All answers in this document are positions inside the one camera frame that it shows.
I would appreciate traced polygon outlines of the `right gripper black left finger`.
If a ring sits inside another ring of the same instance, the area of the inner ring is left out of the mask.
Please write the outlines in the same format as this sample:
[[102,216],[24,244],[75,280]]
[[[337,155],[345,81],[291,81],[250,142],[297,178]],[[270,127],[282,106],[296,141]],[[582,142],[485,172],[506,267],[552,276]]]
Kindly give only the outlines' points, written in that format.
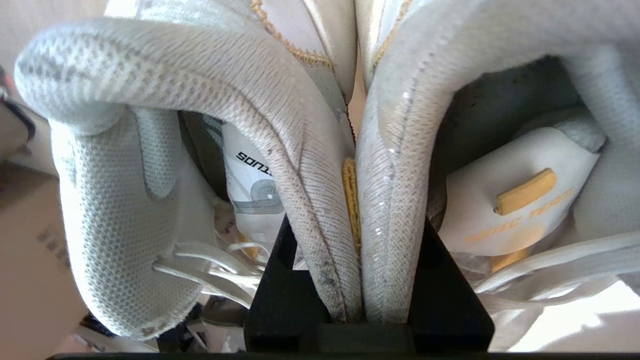
[[288,217],[244,322],[250,353],[318,353],[318,330],[331,322],[310,271],[294,269],[298,243]]

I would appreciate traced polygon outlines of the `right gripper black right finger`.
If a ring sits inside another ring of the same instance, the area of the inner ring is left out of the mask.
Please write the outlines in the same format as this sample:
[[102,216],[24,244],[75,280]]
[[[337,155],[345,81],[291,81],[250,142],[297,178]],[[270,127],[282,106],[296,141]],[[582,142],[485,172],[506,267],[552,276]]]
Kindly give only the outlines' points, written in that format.
[[495,332],[489,313],[429,221],[407,323],[417,353],[486,353]]

